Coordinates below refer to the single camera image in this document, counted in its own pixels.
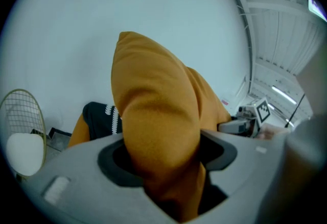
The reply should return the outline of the ceiling tube lamp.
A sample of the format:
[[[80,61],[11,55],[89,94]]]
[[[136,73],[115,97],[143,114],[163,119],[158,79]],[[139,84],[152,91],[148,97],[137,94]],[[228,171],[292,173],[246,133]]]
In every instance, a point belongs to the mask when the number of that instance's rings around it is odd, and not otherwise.
[[[291,96],[289,96],[288,94],[286,94],[285,92],[283,92],[282,90],[280,90],[279,88],[277,88],[276,86],[272,86],[271,89],[276,92],[277,94],[279,94],[280,96],[282,96],[283,98],[287,99],[290,103],[296,105],[297,101],[294,100]]]

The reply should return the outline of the orange square cushion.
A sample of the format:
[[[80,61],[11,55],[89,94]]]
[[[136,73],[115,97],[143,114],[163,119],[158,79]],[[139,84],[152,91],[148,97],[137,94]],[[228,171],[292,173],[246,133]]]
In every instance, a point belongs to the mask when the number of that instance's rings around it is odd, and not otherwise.
[[[196,218],[206,179],[200,131],[230,121],[229,112],[196,70],[136,32],[119,35],[111,89],[146,194],[178,222]]]

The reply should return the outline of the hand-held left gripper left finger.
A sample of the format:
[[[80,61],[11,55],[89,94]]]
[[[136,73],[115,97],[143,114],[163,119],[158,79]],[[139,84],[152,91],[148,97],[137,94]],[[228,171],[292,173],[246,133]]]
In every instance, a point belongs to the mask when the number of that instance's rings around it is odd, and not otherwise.
[[[24,190],[56,223],[172,223],[132,174],[122,134],[63,151]]]

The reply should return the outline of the black and white sofa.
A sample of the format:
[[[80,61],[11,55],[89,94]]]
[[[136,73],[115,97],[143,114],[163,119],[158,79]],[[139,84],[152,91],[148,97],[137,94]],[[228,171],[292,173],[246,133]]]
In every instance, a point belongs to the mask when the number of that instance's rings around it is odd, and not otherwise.
[[[122,119],[116,106],[90,102],[84,106],[82,114],[91,140],[123,132]]]

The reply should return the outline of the white round seat pad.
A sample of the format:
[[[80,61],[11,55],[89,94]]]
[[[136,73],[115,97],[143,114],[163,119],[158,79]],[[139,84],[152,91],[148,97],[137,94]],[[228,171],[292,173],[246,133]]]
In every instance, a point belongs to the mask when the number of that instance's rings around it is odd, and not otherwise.
[[[44,152],[44,140],[38,134],[14,133],[6,144],[9,165],[24,177],[30,177],[41,169]]]

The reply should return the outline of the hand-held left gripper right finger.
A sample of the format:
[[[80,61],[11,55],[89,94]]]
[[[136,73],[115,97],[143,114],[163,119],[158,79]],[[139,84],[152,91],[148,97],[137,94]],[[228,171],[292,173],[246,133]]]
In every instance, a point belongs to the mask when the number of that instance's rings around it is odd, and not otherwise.
[[[227,195],[227,199],[202,214],[200,219],[256,219],[281,161],[286,134],[277,134],[272,140],[209,130],[201,134],[214,142],[232,145],[237,156],[225,169],[210,172],[212,183]]]

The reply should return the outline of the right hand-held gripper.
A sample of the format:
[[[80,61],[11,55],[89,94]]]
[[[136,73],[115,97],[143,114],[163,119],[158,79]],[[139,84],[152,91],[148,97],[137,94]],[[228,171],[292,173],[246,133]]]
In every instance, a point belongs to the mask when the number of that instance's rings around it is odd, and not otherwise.
[[[248,104],[239,107],[237,117],[241,119],[218,124],[218,131],[256,138],[270,115],[267,99],[265,97],[255,98]]]

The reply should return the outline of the person's light grey shirt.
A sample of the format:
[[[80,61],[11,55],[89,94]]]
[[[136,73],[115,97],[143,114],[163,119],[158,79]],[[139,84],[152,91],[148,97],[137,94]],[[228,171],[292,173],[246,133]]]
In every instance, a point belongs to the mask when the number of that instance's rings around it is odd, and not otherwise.
[[[295,159],[295,200],[301,206],[327,209],[327,44],[297,76],[312,108],[286,139]]]

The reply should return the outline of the person's right forearm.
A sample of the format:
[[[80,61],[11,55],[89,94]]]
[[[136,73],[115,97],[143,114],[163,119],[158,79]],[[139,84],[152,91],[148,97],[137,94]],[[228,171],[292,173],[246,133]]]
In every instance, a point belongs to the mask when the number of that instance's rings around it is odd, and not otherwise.
[[[271,140],[274,136],[279,134],[288,134],[291,131],[287,128],[277,127],[271,124],[263,124],[257,135],[258,139],[261,140]]]

